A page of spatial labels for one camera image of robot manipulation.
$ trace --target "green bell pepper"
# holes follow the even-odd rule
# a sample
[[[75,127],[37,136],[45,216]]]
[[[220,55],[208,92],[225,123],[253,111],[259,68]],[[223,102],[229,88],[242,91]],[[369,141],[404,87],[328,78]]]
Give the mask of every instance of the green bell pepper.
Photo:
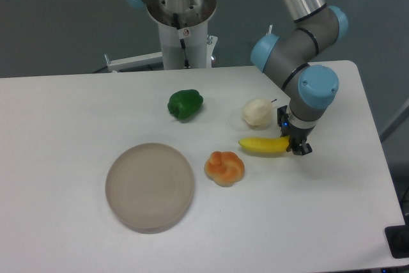
[[[203,97],[196,90],[181,90],[169,99],[167,109],[178,120],[191,117],[203,103]]]

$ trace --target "plate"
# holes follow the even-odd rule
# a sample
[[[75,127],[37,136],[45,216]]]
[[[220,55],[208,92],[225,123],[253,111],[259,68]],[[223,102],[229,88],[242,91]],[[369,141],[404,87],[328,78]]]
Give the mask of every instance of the plate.
[[[120,155],[105,183],[112,211],[141,233],[160,233],[174,226],[188,209],[193,192],[187,159],[160,143],[141,144]]]

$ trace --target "metal bracket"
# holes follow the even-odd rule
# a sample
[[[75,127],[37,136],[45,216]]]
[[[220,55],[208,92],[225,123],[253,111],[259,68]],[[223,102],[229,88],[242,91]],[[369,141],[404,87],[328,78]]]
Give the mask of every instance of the metal bracket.
[[[206,60],[206,67],[211,68],[212,62],[215,60],[215,56],[213,54],[216,43],[217,43],[217,36],[208,35],[207,38],[207,60]],[[108,55],[105,54],[105,60],[107,62],[107,68],[110,72],[119,72],[120,70],[127,70],[134,68],[138,71],[138,68],[146,65],[157,65],[162,64],[162,53],[155,52],[153,54],[143,54],[142,56],[136,56],[131,58],[123,58],[118,60],[110,60]]]

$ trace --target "orange bread roll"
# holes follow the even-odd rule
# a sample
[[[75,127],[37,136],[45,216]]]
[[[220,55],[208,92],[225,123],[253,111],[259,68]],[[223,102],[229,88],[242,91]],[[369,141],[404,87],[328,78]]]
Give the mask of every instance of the orange bread roll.
[[[204,172],[215,183],[230,187],[244,176],[244,163],[235,153],[213,152],[204,165]]]

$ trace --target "banana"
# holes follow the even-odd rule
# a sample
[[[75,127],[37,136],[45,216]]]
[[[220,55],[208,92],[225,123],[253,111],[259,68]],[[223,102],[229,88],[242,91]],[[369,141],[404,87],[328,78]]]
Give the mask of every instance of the banana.
[[[269,139],[265,137],[246,137],[239,140],[238,144],[245,150],[257,153],[286,152],[289,136]]]

